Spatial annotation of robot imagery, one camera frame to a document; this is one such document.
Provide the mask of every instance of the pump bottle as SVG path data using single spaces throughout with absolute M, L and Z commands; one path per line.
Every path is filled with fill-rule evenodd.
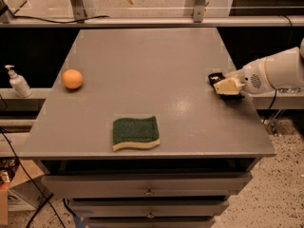
M 10 76 L 9 83 L 15 89 L 19 97 L 26 98 L 31 94 L 31 89 L 25 78 L 12 70 L 13 67 L 13 65 L 6 65 L 6 69 L 9 71 Z

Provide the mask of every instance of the drawer handle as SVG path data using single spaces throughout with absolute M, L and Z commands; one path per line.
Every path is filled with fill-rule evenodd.
M 149 187 L 148 190 L 144 193 L 146 197 L 153 197 L 154 193 L 151 191 L 151 188 Z
M 148 219 L 153 219 L 155 216 L 152 214 L 152 212 L 146 216 Z

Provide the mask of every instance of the drawer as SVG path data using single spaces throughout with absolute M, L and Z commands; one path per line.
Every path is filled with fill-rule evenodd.
M 42 183 L 58 198 L 230 196 L 252 178 L 246 173 L 44 176 Z
M 210 228 L 214 218 L 88 218 L 90 228 Z
M 72 200 L 69 208 L 84 218 L 213 217 L 228 201 L 191 199 L 97 199 Z

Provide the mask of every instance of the cardboard box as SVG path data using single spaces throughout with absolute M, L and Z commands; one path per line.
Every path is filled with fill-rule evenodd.
M 21 161 L 21 163 L 40 189 L 45 192 L 44 186 L 40 183 L 45 173 L 34 161 Z M 9 211 L 36 210 L 41 201 L 42 194 L 19 166 L 11 183 L 0 186 L 0 225 L 8 225 Z

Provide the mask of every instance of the table surface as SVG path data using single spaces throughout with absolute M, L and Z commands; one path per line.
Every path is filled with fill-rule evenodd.
M 68 68 L 84 84 L 61 83 Z M 234 70 L 215 28 L 81 30 L 25 145 L 27 159 L 266 157 L 275 150 L 249 97 L 225 103 L 208 83 Z M 156 116 L 161 144 L 112 150 L 121 117 Z

